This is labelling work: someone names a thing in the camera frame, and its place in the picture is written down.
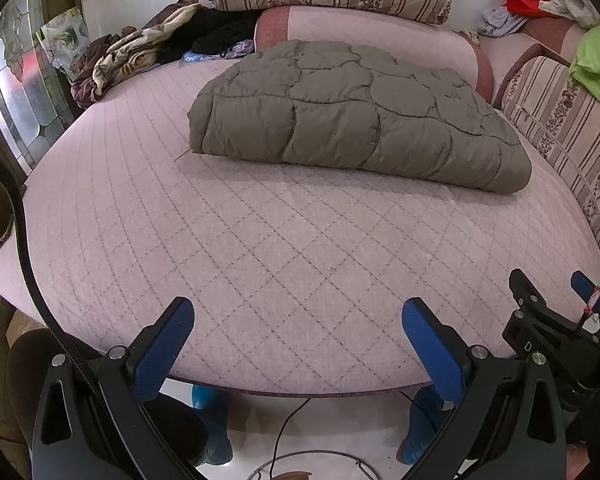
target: gray cloth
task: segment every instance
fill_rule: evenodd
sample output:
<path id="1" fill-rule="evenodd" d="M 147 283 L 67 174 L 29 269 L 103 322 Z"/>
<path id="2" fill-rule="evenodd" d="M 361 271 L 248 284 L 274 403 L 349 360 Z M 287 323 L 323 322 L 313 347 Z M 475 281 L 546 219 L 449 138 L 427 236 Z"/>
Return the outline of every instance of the gray cloth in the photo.
<path id="1" fill-rule="evenodd" d="M 205 85 L 189 124 L 196 153 L 499 193 L 531 176 L 515 129 L 457 73 L 366 45 L 292 40 L 251 54 Z"/>
<path id="2" fill-rule="evenodd" d="M 513 34 L 528 20 L 525 16 L 512 14 L 507 7 L 496 7 L 482 12 L 483 22 L 478 26 L 478 33 L 490 38 L 501 38 Z"/>
<path id="3" fill-rule="evenodd" d="M 583 28 L 600 25 L 600 14 L 589 0 L 549 0 L 540 2 L 538 7 L 545 12 L 578 22 Z"/>

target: tiled floor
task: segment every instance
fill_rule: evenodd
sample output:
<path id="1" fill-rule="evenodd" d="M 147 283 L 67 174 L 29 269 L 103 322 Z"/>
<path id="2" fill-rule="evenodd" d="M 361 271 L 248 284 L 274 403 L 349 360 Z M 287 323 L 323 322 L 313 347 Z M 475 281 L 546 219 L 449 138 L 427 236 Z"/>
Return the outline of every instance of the tiled floor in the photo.
<path id="1" fill-rule="evenodd" d="M 163 392 L 191 404 L 191 386 L 168 380 Z M 280 427 L 304 399 L 233 395 L 229 438 L 234 459 L 225 466 L 202 466 L 209 480 L 248 480 L 269 461 Z M 286 426 L 278 455 L 308 449 L 343 451 L 368 461 L 382 480 L 399 480 L 407 466 L 395 454 L 408 432 L 410 402 L 398 393 L 368 397 L 312 399 Z M 304 455 L 276 462 L 274 474 L 310 471 L 311 480 L 366 480 L 348 458 Z M 262 478 L 269 477 L 269 469 Z"/>

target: window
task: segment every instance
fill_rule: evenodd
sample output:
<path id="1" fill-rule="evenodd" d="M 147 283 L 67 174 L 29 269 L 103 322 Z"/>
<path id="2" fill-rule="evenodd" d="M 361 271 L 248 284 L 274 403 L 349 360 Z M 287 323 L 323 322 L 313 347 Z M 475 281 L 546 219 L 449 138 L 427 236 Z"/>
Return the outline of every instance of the window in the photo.
<path id="1" fill-rule="evenodd" d="M 9 0 L 0 13 L 0 129 L 27 174 L 74 120 L 36 37 L 42 25 L 42 0 Z"/>

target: red cloth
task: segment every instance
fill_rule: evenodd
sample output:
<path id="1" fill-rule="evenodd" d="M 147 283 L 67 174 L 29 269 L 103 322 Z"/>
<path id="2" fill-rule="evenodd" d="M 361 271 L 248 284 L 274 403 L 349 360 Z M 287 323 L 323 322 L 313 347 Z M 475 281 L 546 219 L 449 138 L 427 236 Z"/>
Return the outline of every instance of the red cloth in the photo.
<path id="1" fill-rule="evenodd" d="M 519 14 L 520 16 L 526 16 L 528 18 L 545 18 L 551 16 L 555 18 L 554 14 L 545 12 L 544 10 L 538 9 L 539 2 L 548 2 L 549 0 L 506 0 L 505 6 L 509 12 L 513 14 Z"/>

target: blue shoe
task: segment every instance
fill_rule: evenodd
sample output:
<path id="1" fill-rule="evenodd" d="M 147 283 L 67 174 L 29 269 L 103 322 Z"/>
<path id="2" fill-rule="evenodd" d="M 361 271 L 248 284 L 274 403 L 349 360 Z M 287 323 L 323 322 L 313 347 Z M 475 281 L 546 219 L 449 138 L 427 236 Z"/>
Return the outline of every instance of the blue shoe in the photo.
<path id="1" fill-rule="evenodd" d="M 442 411 L 445 401 L 433 386 L 419 389 L 413 400 L 415 402 L 411 404 L 409 413 L 409 433 L 396 455 L 398 462 L 406 465 L 413 465 L 418 461 L 450 413 Z"/>
<path id="2" fill-rule="evenodd" d="M 195 465 L 222 465 L 231 461 L 234 450 L 226 434 L 226 421 L 229 415 L 229 395 L 219 390 L 194 386 L 191 391 L 193 410 L 206 427 L 206 447 Z"/>

